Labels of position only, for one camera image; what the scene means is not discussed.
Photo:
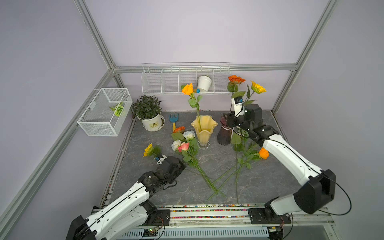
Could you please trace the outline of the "dark red glass vase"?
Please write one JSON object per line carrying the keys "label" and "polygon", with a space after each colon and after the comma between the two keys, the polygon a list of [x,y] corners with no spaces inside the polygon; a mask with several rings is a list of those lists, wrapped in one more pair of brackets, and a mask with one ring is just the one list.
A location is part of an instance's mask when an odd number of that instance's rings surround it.
{"label": "dark red glass vase", "polygon": [[220,145],[227,146],[231,143],[232,129],[227,122],[227,115],[223,114],[220,119],[221,128],[217,135],[217,142]]}

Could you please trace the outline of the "yellow ruffled glass vase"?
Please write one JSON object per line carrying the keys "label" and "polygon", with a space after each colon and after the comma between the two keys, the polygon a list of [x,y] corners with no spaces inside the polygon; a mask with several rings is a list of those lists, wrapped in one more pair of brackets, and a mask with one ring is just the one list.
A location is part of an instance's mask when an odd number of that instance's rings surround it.
{"label": "yellow ruffled glass vase", "polygon": [[209,140],[214,132],[218,123],[213,119],[211,115],[198,116],[191,123],[198,137],[198,145],[202,149],[206,149],[209,146]]}

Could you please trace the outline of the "orange yellow rose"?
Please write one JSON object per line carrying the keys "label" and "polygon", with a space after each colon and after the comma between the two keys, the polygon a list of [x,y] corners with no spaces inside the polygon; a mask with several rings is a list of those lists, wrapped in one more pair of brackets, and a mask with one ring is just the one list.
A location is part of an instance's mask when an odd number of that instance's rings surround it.
{"label": "orange yellow rose", "polygon": [[197,128],[198,128],[198,131],[200,132],[200,130],[202,129],[201,119],[200,119],[200,100],[202,99],[202,96],[200,96],[200,91],[198,89],[194,89],[194,85],[192,83],[187,85],[182,85],[181,89],[184,95],[189,96],[188,103],[190,107],[196,110],[197,121],[198,121]]}

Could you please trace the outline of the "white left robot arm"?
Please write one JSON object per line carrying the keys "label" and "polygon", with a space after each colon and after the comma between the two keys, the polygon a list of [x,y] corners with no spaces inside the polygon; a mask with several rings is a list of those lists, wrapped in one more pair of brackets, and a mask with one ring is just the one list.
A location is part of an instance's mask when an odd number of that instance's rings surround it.
{"label": "white left robot arm", "polygon": [[116,240],[129,229],[144,224],[157,212],[149,199],[176,181],[186,164],[167,157],[155,171],[140,176],[138,181],[107,207],[87,218],[78,216],[68,230],[67,240]]}

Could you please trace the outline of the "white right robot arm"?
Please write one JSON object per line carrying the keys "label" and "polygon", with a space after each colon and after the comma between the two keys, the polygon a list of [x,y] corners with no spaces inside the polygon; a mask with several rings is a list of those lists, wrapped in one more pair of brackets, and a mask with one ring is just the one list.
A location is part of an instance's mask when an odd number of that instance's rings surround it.
{"label": "white right robot arm", "polygon": [[314,214],[335,198],[336,175],[322,170],[294,150],[270,125],[264,124],[262,109],[257,104],[233,103],[227,119],[231,128],[246,132],[260,147],[272,153],[296,178],[301,188],[285,197],[277,197],[265,204],[263,217],[268,222],[287,213],[303,211]]}

